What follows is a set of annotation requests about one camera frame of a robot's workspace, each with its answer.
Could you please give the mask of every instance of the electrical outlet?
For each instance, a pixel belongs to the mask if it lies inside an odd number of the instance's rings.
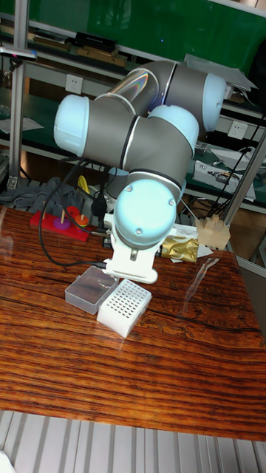
[[[81,94],[83,78],[76,75],[67,74],[66,76],[66,90],[73,94]]]
[[[242,121],[234,121],[228,132],[228,136],[236,138],[237,140],[242,140],[242,138],[245,136],[247,129],[247,123],[243,123]]]

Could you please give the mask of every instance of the red base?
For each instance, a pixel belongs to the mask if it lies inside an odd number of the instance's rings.
[[[38,226],[39,221],[40,221],[40,215],[41,215],[40,211],[36,212],[31,217],[30,224]],[[46,230],[54,231],[57,234],[65,235],[66,237],[68,236],[70,238],[79,239],[82,242],[85,242],[87,240],[89,234],[85,231],[79,231],[79,229],[77,229],[77,227],[72,222],[71,222],[70,227],[66,230],[61,230],[60,228],[56,228],[53,225],[53,221],[56,218],[57,217],[55,217],[55,215],[45,214],[45,218],[42,219],[42,221],[41,221],[41,228],[45,228]]]

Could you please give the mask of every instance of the clear plastic box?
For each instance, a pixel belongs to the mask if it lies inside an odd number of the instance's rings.
[[[105,274],[95,266],[90,266],[65,289],[65,300],[79,309],[95,314],[118,283],[119,279]]]

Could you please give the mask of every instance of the metal floor grate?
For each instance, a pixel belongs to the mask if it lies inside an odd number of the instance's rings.
[[[263,473],[264,442],[0,411],[16,473]]]

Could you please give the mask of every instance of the white perforated box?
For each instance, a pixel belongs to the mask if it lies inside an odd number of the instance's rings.
[[[128,279],[124,279],[98,311],[97,320],[126,338],[143,315],[152,294]]]

